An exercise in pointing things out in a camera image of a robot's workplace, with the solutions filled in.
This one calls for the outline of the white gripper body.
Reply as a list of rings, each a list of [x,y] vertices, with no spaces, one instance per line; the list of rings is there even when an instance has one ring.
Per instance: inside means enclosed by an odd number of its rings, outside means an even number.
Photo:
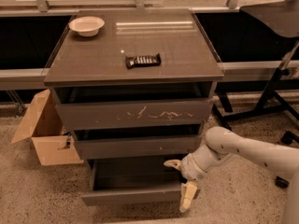
[[[221,154],[207,145],[201,145],[181,160],[180,171],[186,180],[198,182],[212,168],[225,164],[232,157],[232,153]]]

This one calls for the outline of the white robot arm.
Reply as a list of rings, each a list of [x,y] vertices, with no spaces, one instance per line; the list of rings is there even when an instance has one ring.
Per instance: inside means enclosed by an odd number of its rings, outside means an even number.
[[[199,181],[206,173],[234,155],[290,182],[282,224],[299,224],[299,149],[248,139],[219,126],[206,132],[205,142],[193,153],[182,160],[164,163],[179,170],[187,180],[181,184],[179,211],[184,213],[190,208]]]

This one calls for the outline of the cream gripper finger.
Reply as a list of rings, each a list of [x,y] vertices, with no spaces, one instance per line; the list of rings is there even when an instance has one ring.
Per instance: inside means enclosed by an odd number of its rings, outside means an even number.
[[[168,160],[164,162],[164,166],[181,170],[181,160]]]
[[[179,211],[181,213],[186,212],[190,208],[192,200],[194,199],[197,190],[197,184],[193,181],[187,181],[186,183],[181,184],[179,205]]]

